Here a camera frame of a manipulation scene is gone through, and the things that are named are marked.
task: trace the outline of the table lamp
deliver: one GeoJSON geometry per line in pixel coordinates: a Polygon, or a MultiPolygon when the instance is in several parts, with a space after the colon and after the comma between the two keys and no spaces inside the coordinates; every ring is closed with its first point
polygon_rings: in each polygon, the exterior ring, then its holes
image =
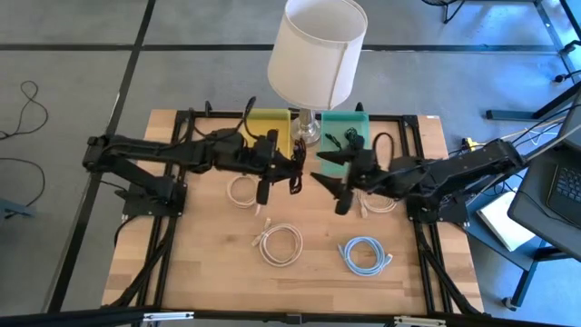
{"type": "Polygon", "coordinates": [[[367,31],[352,0],[289,0],[268,67],[272,89],[300,108],[290,127],[306,144],[320,139],[315,110],[332,110],[350,95],[367,31]]]}

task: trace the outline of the gray carpet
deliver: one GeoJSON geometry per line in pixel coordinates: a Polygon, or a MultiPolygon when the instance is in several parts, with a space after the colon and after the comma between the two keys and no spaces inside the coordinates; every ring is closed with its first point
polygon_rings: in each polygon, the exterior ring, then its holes
{"type": "MultiPolygon", "coordinates": [[[[551,45],[531,4],[467,2],[449,25],[441,11],[420,1],[360,0],[369,16],[366,44],[551,45]]],[[[0,2],[0,42],[132,43],[145,0],[0,2]]],[[[272,43],[282,0],[158,0],[145,37],[147,44],[272,43]]],[[[563,42],[573,37],[558,0],[545,8],[563,42]]],[[[581,50],[572,55],[577,60],[581,50]]],[[[287,106],[266,79],[269,52],[142,53],[123,110],[119,134],[141,137],[152,109],[241,110],[249,97],[259,107],[287,106]]],[[[13,131],[25,103],[19,85],[35,80],[37,100],[50,112],[38,133],[0,143],[3,157],[29,159],[46,172],[46,190],[34,218],[15,217],[0,226],[0,314],[39,312],[71,228],[87,180],[81,166],[86,138],[107,124],[129,58],[127,52],[0,52],[0,130],[13,131]]],[[[442,118],[449,150],[461,137],[478,141],[521,130],[529,124],[490,122],[487,109],[536,110],[571,84],[551,83],[565,72],[555,53],[363,53],[351,97],[338,110],[361,101],[374,114],[435,114],[442,118]]],[[[25,115],[23,128],[42,116],[25,115]]],[[[0,197],[26,202],[39,189],[34,168],[0,162],[0,197]]],[[[120,222],[121,200],[100,189],[66,310],[99,305],[120,222]]],[[[471,241],[487,312],[497,317],[578,325],[581,286],[576,261],[541,263],[522,308],[498,305],[517,284],[520,270],[471,241]]],[[[259,322],[205,322],[213,326],[259,322]]]]}

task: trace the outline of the black metal frame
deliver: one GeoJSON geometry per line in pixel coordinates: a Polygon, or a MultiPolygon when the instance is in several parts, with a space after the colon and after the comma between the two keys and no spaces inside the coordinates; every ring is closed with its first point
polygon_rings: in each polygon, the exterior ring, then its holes
{"type": "MultiPolygon", "coordinates": [[[[208,117],[214,119],[223,119],[223,118],[241,118],[242,113],[240,112],[196,112],[194,119],[197,117],[208,117]]],[[[176,113],[176,117],[174,120],[174,126],[172,129],[172,142],[176,142],[179,137],[179,132],[182,130],[182,126],[186,122],[186,117],[188,117],[187,111],[178,111],[176,113]]],[[[297,113],[291,113],[291,118],[294,119],[298,117],[297,113]]],[[[419,132],[419,122],[418,117],[415,115],[378,115],[378,114],[370,114],[369,119],[371,122],[386,122],[386,123],[396,123],[398,124],[399,128],[399,137],[402,143],[402,153],[403,155],[410,155],[411,151],[409,148],[409,139],[407,135],[407,130],[411,129],[413,135],[413,143],[415,145],[415,153],[417,156],[424,157],[423,154],[423,146],[421,143],[420,132],[419,132]]],[[[164,174],[170,175],[172,173],[172,166],[167,164],[165,167],[164,174]]],[[[183,182],[185,176],[185,170],[181,170],[178,174],[178,182],[183,182]]],[[[409,206],[409,210],[417,211],[417,208],[411,208],[409,206]]],[[[171,244],[173,242],[173,237],[175,235],[175,227],[177,224],[177,217],[170,217],[170,221],[168,222],[171,224],[171,232],[168,234],[168,242],[169,246],[166,248],[162,255],[162,259],[160,259],[160,273],[158,275],[158,279],[156,281],[156,288],[155,288],[155,295],[154,295],[154,302],[153,308],[162,308],[162,296],[163,290],[167,279],[167,271],[169,268],[170,256],[172,253],[171,244]]],[[[418,221],[412,222],[414,225],[414,232],[416,235],[418,233],[423,233],[423,225],[420,224],[418,221]]],[[[156,216],[153,217],[153,227],[150,233],[150,241],[148,244],[148,250],[146,254],[146,260],[152,257],[153,249],[157,246],[159,242],[159,235],[161,234],[162,229],[162,217],[156,216]]],[[[438,227],[435,224],[429,226],[430,231],[430,238],[431,238],[431,246],[434,250],[434,254],[437,258],[438,263],[443,267],[444,260],[443,254],[441,251],[441,244],[438,236],[438,227]]],[[[419,255],[419,262],[420,262],[420,273],[422,277],[422,285],[424,288],[424,295],[425,295],[425,303],[426,303],[426,311],[428,314],[436,312],[436,308],[434,305],[434,298],[433,298],[433,291],[430,282],[429,276],[429,266],[428,261],[421,250],[421,244],[417,239],[417,247],[418,247],[418,255],[419,255]]],[[[137,297],[137,306],[144,306],[145,298],[148,293],[149,288],[149,278],[147,282],[143,284],[141,287],[138,297],[137,297]]],[[[444,286],[443,282],[440,282],[440,291],[443,303],[443,312],[452,313],[452,305],[451,300],[449,297],[448,292],[446,291],[446,287],[444,286]]],[[[170,311],[179,311],[178,309],[166,309],[170,311]]],[[[281,321],[287,323],[297,323],[297,322],[306,322],[307,320],[310,322],[314,321],[325,321],[325,322],[388,322],[389,320],[393,320],[393,315],[358,315],[358,314],[290,314],[290,313],[280,313],[280,312],[196,312],[196,318],[205,318],[205,319],[244,319],[244,320],[256,320],[256,321],[281,321]]]]}
{"type": "MultiPolygon", "coordinates": [[[[490,2],[499,2],[504,0],[488,0],[490,2]]],[[[398,52],[398,51],[415,51],[415,52],[465,52],[465,53],[475,53],[475,52],[549,52],[554,53],[555,51],[562,48],[562,45],[558,42],[558,36],[556,37],[556,32],[550,21],[548,21],[547,13],[540,2],[542,0],[517,0],[518,2],[532,2],[537,6],[539,15],[543,22],[547,25],[547,31],[553,38],[553,45],[363,45],[363,51],[385,51],[385,52],[398,52]]],[[[10,44],[4,43],[0,44],[0,51],[75,51],[75,52],[131,52],[130,58],[128,60],[125,72],[123,74],[123,80],[119,88],[119,98],[115,103],[113,108],[111,118],[106,127],[107,134],[114,134],[127,98],[129,88],[131,86],[131,81],[133,79],[133,74],[137,66],[140,53],[145,52],[156,52],[156,51],[270,51],[273,45],[145,45],[143,43],[149,23],[151,22],[153,10],[155,8],[156,0],[148,0],[143,14],[143,19],[141,21],[139,31],[135,42],[132,44],[10,44]]],[[[566,58],[564,58],[564,63],[567,66],[572,67],[572,65],[567,65],[566,58]]],[[[213,112],[211,117],[214,118],[236,118],[240,117],[239,113],[224,113],[224,112],[213,112]]],[[[176,115],[175,125],[181,125],[183,115],[178,112],[176,115]]],[[[399,132],[402,143],[404,144],[403,153],[409,154],[409,146],[407,143],[408,137],[405,132],[406,126],[410,126],[412,133],[414,135],[414,144],[416,147],[416,153],[419,156],[423,156],[423,148],[421,145],[421,140],[419,138],[419,129],[417,126],[417,116],[396,116],[396,115],[371,115],[370,119],[372,121],[385,121],[385,122],[397,122],[399,125],[399,132]]],[[[173,137],[179,132],[179,128],[174,128],[173,137]]],[[[172,172],[172,167],[170,165],[166,166],[165,174],[170,174],[172,172]]],[[[185,172],[180,172],[178,178],[182,178],[185,172]]],[[[94,201],[97,195],[97,191],[101,181],[100,173],[93,173],[89,176],[87,184],[85,186],[82,201],[79,203],[79,207],[74,217],[73,228],[70,232],[70,237],[65,244],[65,250],[61,261],[59,262],[57,272],[55,274],[54,282],[49,290],[49,298],[46,301],[46,310],[51,313],[60,312],[66,291],[73,275],[74,265],[78,257],[78,253],[81,249],[81,244],[84,238],[84,233],[89,223],[91,216],[91,211],[94,206],[94,201]]],[[[157,216],[153,218],[153,230],[150,235],[150,241],[147,250],[147,257],[151,257],[153,248],[159,242],[160,239],[160,229],[162,226],[163,218],[157,216]]],[[[175,226],[176,219],[170,219],[169,224],[175,226]]],[[[416,233],[421,231],[422,226],[419,223],[414,222],[414,229],[416,233]]],[[[432,240],[432,247],[434,249],[435,256],[443,265],[441,246],[439,244],[438,238],[438,227],[430,226],[429,232],[432,240]]],[[[167,274],[167,267],[169,263],[169,256],[171,253],[171,247],[167,250],[163,258],[161,259],[161,272],[158,280],[158,287],[156,288],[156,294],[154,296],[154,305],[159,306],[162,303],[162,289],[164,286],[164,281],[167,274]]],[[[433,294],[431,291],[431,283],[429,282],[428,265],[426,263],[426,258],[423,257],[419,251],[419,261],[420,270],[422,273],[422,282],[425,287],[425,297],[426,297],[426,307],[428,312],[434,312],[433,294]]],[[[144,303],[147,295],[147,285],[145,283],[144,287],[139,291],[137,297],[138,305],[144,303]]],[[[442,291],[442,301],[444,304],[444,311],[451,312],[451,304],[449,294],[447,294],[445,288],[440,284],[440,290],[442,291]]],[[[257,317],[259,320],[281,320],[281,317],[285,315],[282,313],[249,313],[249,315],[244,312],[197,312],[197,317],[205,316],[205,318],[216,318],[215,315],[219,315],[221,318],[230,319],[250,319],[250,315],[257,317]]],[[[345,315],[308,315],[309,321],[341,321],[341,322],[385,322],[386,318],[393,318],[392,316],[345,316],[345,315]],[[333,318],[336,316],[338,319],[328,320],[327,318],[333,318]]]]}

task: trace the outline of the cable bundle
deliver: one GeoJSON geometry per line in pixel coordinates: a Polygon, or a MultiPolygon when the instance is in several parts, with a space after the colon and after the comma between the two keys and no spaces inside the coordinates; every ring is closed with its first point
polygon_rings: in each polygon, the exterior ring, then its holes
{"type": "MultiPolygon", "coordinates": [[[[234,177],[234,179],[232,179],[228,183],[228,186],[226,186],[226,194],[228,194],[228,198],[230,199],[230,201],[232,201],[232,203],[234,203],[235,206],[237,206],[241,209],[248,209],[256,203],[256,196],[252,196],[252,198],[250,198],[246,201],[240,201],[240,200],[236,200],[234,198],[234,196],[232,195],[232,187],[234,186],[234,184],[236,182],[238,182],[242,179],[248,179],[254,183],[255,187],[258,187],[258,183],[256,182],[256,180],[254,178],[252,178],[250,176],[246,176],[246,175],[240,175],[240,176],[234,177]]],[[[256,206],[256,213],[254,215],[257,216],[260,213],[260,211],[261,211],[261,205],[258,204],[256,206]]]]}
{"type": "Polygon", "coordinates": [[[347,242],[344,248],[341,247],[339,244],[337,244],[337,247],[339,248],[339,253],[343,258],[343,261],[345,261],[345,264],[347,264],[347,267],[351,269],[353,273],[363,277],[370,277],[380,274],[383,271],[383,268],[385,268],[393,258],[393,255],[389,253],[388,255],[385,254],[385,252],[383,251],[383,247],[381,247],[381,243],[379,243],[378,240],[368,236],[356,237],[351,241],[347,242]],[[369,244],[371,249],[373,249],[375,257],[377,258],[373,267],[360,268],[351,260],[350,256],[351,249],[353,249],[353,246],[357,245],[357,243],[360,242],[369,244]]]}
{"type": "Polygon", "coordinates": [[[299,259],[300,253],[302,252],[302,235],[296,227],[288,223],[279,223],[271,227],[271,218],[266,218],[266,223],[264,224],[262,233],[256,236],[254,241],[252,241],[252,246],[256,245],[259,245],[262,258],[264,258],[265,262],[271,266],[282,268],[290,265],[291,263],[294,263],[297,259],[299,259]],[[271,253],[269,253],[267,248],[269,236],[280,231],[287,231],[291,233],[292,237],[294,238],[294,251],[292,252],[292,255],[285,260],[275,258],[271,253]]]}
{"type": "Polygon", "coordinates": [[[359,204],[361,204],[360,212],[361,212],[361,217],[363,217],[363,218],[368,217],[368,213],[367,213],[368,210],[371,211],[372,213],[388,213],[388,212],[392,211],[393,209],[395,209],[396,206],[398,205],[398,203],[393,201],[393,199],[384,198],[383,200],[386,202],[385,205],[383,205],[381,207],[376,207],[376,206],[369,204],[369,202],[367,201],[368,195],[365,192],[357,191],[356,196],[357,196],[357,201],[359,201],[359,204]]]}

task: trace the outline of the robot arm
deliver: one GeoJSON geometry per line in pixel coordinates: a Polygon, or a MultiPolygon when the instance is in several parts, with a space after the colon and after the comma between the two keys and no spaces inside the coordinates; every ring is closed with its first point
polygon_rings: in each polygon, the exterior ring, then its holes
{"type": "Polygon", "coordinates": [[[421,208],[423,223],[435,221],[460,223],[446,213],[451,196],[465,195],[470,185],[499,173],[515,173],[525,161],[511,143],[495,140],[481,149],[446,160],[426,160],[418,157],[393,159],[389,170],[379,167],[374,150],[341,150],[322,152],[318,156],[335,164],[350,163],[344,179],[319,173],[311,175],[338,199],[335,212],[346,214],[353,198],[353,189],[396,200],[407,199],[421,208]]]}

